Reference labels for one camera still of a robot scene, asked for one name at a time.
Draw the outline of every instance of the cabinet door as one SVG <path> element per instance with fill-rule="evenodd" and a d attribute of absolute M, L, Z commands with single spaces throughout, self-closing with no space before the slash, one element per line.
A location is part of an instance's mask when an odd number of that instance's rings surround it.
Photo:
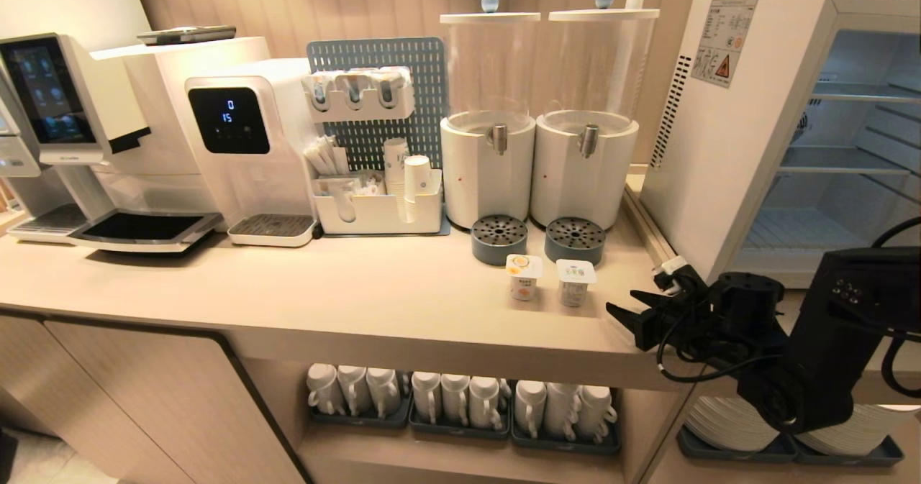
<path fill-rule="evenodd" d="M 0 386 L 109 477 L 194 484 L 37 320 L 0 316 Z"/>
<path fill-rule="evenodd" d="M 45 326 L 195 484 L 308 480 L 223 339 L 187 330 Z"/>

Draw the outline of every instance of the floor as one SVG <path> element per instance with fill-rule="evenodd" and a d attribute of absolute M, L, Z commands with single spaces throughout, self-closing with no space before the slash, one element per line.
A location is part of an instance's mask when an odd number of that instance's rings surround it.
<path fill-rule="evenodd" d="M 4 432 L 19 441 L 9 484 L 131 484 L 107 477 L 60 439 Z"/>

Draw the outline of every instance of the pegboard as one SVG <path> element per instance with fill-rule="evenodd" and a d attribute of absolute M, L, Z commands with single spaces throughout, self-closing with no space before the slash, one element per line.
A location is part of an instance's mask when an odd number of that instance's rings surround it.
<path fill-rule="evenodd" d="M 448 115 L 448 76 L 441 39 L 429 36 L 310 42 L 307 57 L 312 72 L 388 65 L 408 67 L 412 72 L 415 111 L 410 117 L 323 124 L 326 134 L 334 134 L 339 146 L 348 148 L 350 170 L 383 170 L 381 147 L 392 137 L 406 137 L 412 154 L 428 156 L 432 167 L 441 169 L 440 123 Z"/>

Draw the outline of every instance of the ventilation grille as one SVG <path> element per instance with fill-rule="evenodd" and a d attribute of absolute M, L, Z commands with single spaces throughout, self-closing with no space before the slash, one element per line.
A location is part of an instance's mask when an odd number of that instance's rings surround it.
<path fill-rule="evenodd" d="M 310 42 L 313 70 L 402 65 L 412 72 L 415 111 L 406 119 L 325 123 L 340 146 L 348 148 L 350 170 L 384 169 L 381 147 L 392 137 L 406 137 L 410 152 L 427 155 L 441 168 L 441 118 L 448 114 L 445 46 L 434 37 Z"/>
<path fill-rule="evenodd" d="M 678 65 L 675 67 L 675 75 L 671 79 L 671 87 L 668 88 L 668 100 L 665 101 L 665 111 L 662 113 L 661 123 L 658 124 L 658 136 L 655 137 L 655 147 L 653 147 L 652 160 L 649 163 L 654 168 L 662 166 L 665 148 L 668 146 L 668 139 L 671 137 L 671 127 L 675 126 L 678 103 L 681 103 L 681 93 L 684 92 L 684 84 L 687 82 L 689 68 L 691 68 L 691 58 L 680 55 Z"/>

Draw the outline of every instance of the mini fridge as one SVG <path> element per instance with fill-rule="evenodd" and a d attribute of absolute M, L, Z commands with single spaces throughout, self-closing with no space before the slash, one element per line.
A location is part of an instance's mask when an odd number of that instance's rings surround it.
<path fill-rule="evenodd" d="M 806 288 L 918 215 L 919 29 L 921 0 L 694 0 L 640 200 L 701 277 Z"/>

